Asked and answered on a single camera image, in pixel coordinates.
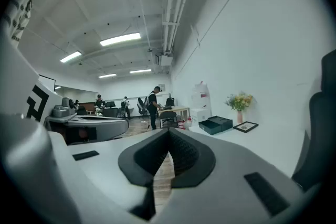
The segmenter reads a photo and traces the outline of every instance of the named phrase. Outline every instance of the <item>table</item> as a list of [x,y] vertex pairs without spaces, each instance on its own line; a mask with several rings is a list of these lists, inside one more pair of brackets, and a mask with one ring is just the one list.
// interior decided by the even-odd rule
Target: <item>table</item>
[[304,130],[270,123],[260,124],[248,133],[229,129],[209,135],[199,126],[192,126],[189,130],[241,145],[273,164],[288,177],[292,177],[295,172],[305,139]]
[[173,111],[173,112],[179,112],[179,113],[181,113],[181,119],[183,121],[186,121],[187,118],[190,115],[188,107],[186,107],[186,106],[173,106],[172,109],[159,110],[158,111],[159,116],[160,116],[161,113],[166,112],[166,111]]

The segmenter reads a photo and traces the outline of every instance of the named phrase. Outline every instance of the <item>picture frame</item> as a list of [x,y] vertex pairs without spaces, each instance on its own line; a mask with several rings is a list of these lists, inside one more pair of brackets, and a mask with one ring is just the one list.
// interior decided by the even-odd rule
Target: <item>picture frame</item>
[[236,130],[241,131],[243,133],[248,133],[249,131],[253,130],[257,126],[259,126],[258,123],[245,121],[245,122],[243,122],[239,125],[234,126],[233,129],[236,129]]

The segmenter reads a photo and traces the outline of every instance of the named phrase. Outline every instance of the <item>black logo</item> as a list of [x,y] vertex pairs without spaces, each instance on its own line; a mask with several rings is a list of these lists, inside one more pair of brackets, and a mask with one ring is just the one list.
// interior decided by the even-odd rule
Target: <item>black logo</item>
[[35,120],[39,122],[41,120],[43,110],[44,110],[44,107],[46,106],[49,95],[47,95],[43,90],[41,90],[36,85],[33,88],[33,92],[36,93],[36,95],[41,98],[41,104],[38,110],[36,111],[34,108],[36,101],[33,98],[28,97],[27,103],[29,104],[29,109],[27,112],[27,118],[31,118],[31,116],[33,116]]

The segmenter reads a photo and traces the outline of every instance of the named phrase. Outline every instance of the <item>black box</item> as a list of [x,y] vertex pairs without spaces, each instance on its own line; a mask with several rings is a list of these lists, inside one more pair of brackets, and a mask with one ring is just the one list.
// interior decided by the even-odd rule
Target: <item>black box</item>
[[221,132],[226,131],[227,129],[230,129],[230,128],[233,127],[232,120],[222,118],[222,117],[219,117],[219,116],[210,117],[208,120],[213,121],[213,122],[221,125],[222,126]]
[[198,123],[199,128],[206,131],[208,134],[213,135],[216,133],[220,133],[222,131],[222,126],[216,122],[205,120]]

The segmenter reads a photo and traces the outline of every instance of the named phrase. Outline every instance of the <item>fluorescent ceiling light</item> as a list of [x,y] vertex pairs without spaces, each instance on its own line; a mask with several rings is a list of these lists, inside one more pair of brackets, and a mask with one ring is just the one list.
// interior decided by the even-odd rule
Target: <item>fluorescent ceiling light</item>
[[152,71],[152,69],[144,69],[144,70],[130,71],[130,73],[140,73],[140,72],[149,72],[149,71]]
[[133,40],[133,39],[140,39],[140,33],[135,33],[135,34],[129,34],[129,35],[123,35],[120,37],[113,37],[113,38],[109,38],[106,40],[102,40],[100,43],[103,46],[107,46],[107,45],[111,45],[114,43],[119,43],[119,42],[123,42],[123,41],[128,41],[128,40]]
[[82,54],[79,51],[76,51],[73,54],[70,54],[69,56],[67,56],[66,58],[63,58],[61,60],[61,62],[67,62],[67,61],[73,59],[74,57],[77,57],[77,56],[80,56],[80,55],[82,55]]
[[99,76],[98,78],[107,78],[107,77],[114,77],[117,74],[109,74],[109,75],[104,75],[104,76]]

